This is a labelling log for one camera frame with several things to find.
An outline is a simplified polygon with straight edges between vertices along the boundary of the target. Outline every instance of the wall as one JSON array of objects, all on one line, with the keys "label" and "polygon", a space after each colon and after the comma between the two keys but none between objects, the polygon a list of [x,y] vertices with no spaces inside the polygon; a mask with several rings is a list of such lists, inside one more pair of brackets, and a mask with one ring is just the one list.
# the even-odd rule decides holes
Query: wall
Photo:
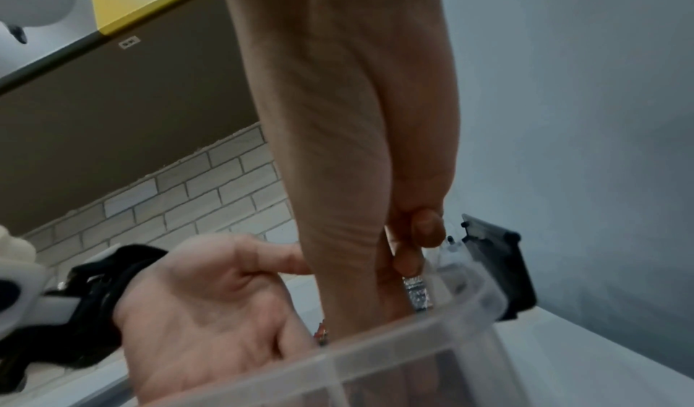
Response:
[{"label": "wall", "polygon": [[[25,238],[38,250],[38,262],[53,280],[113,244],[142,243],[172,249],[202,233],[250,233],[277,243],[297,240],[296,226],[282,182],[258,126],[205,148],[137,183],[30,232]],[[309,328],[322,319],[312,277],[284,275],[297,310]],[[65,372],[32,365],[26,390],[0,397],[0,404],[20,405],[45,395],[98,368]]]},{"label": "wall", "polygon": [[543,308],[694,377],[694,0],[444,3],[449,227],[519,231]]}]

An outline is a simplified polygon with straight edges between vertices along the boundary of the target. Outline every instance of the gray wall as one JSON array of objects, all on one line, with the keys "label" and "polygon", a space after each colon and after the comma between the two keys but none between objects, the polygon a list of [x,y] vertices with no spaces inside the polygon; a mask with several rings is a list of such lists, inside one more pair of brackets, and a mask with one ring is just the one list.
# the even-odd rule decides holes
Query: gray wall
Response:
[{"label": "gray wall", "polygon": [[519,231],[543,308],[694,377],[694,0],[444,1],[449,227]]}]

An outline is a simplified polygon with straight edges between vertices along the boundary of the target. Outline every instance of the transparent plastic bin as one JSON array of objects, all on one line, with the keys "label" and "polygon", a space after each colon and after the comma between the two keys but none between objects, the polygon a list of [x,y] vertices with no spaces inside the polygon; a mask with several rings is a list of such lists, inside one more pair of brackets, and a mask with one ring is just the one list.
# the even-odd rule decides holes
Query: transparent plastic bin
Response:
[{"label": "transparent plastic bin", "polygon": [[498,285],[462,244],[428,258],[428,312],[166,405],[528,406],[493,328],[507,306]]}]

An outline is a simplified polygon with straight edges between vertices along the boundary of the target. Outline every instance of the white tile wall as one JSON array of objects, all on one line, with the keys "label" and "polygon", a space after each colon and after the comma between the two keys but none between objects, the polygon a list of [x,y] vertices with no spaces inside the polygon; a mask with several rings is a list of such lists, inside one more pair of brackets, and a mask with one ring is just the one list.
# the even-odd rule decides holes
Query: white tile wall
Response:
[{"label": "white tile wall", "polygon": [[151,200],[147,200],[135,206],[135,220],[138,223],[144,223],[152,217],[173,209],[178,205],[182,205],[186,201],[188,201],[186,187],[180,184],[173,189],[157,195]]},{"label": "white tile wall", "polygon": [[244,166],[244,171],[252,171],[259,166],[273,161],[273,155],[270,154],[270,146],[267,144],[259,146],[253,151],[249,151],[241,156],[241,164]]},{"label": "white tile wall", "polygon": [[207,154],[200,154],[190,160],[186,160],[157,176],[159,192],[164,192],[177,184],[190,180],[210,169],[210,161]]},{"label": "white tile wall", "polygon": [[239,159],[233,159],[232,161],[200,174],[194,179],[186,181],[188,195],[191,198],[195,198],[200,194],[225,184],[229,180],[234,180],[243,173]]},{"label": "white tile wall", "polygon": [[[53,269],[54,286],[75,265],[109,245],[145,243],[171,250],[198,233],[229,230],[281,243],[297,237],[286,194],[258,128],[175,163],[128,190],[30,233],[28,238],[39,250],[38,261]],[[300,286],[301,277],[283,278],[288,284],[297,284],[293,295],[301,305],[308,302],[306,296],[313,295],[311,286]],[[310,323],[322,316],[315,304],[297,308]],[[89,372],[92,370],[68,372],[61,377],[46,373],[56,380],[34,393],[39,396],[47,387],[58,387],[61,381]]]},{"label": "white tile wall", "polygon": [[181,227],[218,209],[221,205],[219,193],[217,191],[208,192],[165,213],[166,228],[171,230]]},{"label": "white tile wall", "polygon": [[78,212],[56,224],[56,240],[61,241],[68,236],[75,235],[86,228],[94,226],[96,223],[100,223],[104,218],[106,217],[103,212],[102,203],[89,207],[82,212]]},{"label": "white tile wall", "polygon": [[253,194],[253,203],[258,210],[265,209],[287,198],[287,193],[284,192],[284,185],[281,181],[276,181],[268,187],[262,188],[260,191]]},{"label": "white tile wall", "polygon": [[227,160],[239,157],[241,154],[259,147],[263,143],[265,142],[260,135],[260,131],[254,128],[208,151],[212,166],[217,166]]},{"label": "white tile wall", "polygon": [[234,224],[231,227],[231,231],[235,234],[259,235],[290,219],[291,215],[289,214],[287,205],[280,203],[262,212],[258,212],[251,218],[246,218],[240,223]]},{"label": "white tile wall", "polygon": [[221,228],[229,227],[236,221],[243,220],[255,213],[255,207],[250,198],[245,197],[228,206],[200,218],[196,222],[197,231],[201,234],[216,232]]},{"label": "white tile wall", "polygon": [[85,230],[82,234],[82,242],[85,248],[92,247],[134,226],[135,216],[132,209],[128,209]]},{"label": "white tile wall", "polygon": [[219,188],[223,203],[230,203],[277,180],[272,165],[265,165]]},{"label": "white tile wall", "polygon": [[103,203],[106,217],[112,217],[157,194],[157,183],[154,179],[144,181],[137,186],[111,197]]}]

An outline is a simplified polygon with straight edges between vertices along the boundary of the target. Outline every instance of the black fabric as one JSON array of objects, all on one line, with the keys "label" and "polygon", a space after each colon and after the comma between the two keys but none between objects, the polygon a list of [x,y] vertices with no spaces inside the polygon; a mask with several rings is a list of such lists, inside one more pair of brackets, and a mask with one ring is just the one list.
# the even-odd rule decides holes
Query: black fabric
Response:
[{"label": "black fabric", "polygon": [[130,281],[167,252],[155,247],[121,247],[104,260],[70,270],[65,288],[47,296],[81,299],[70,321],[61,326],[33,326],[0,340],[0,393],[22,389],[31,363],[50,363],[71,369],[97,364],[121,346],[113,311]]}]

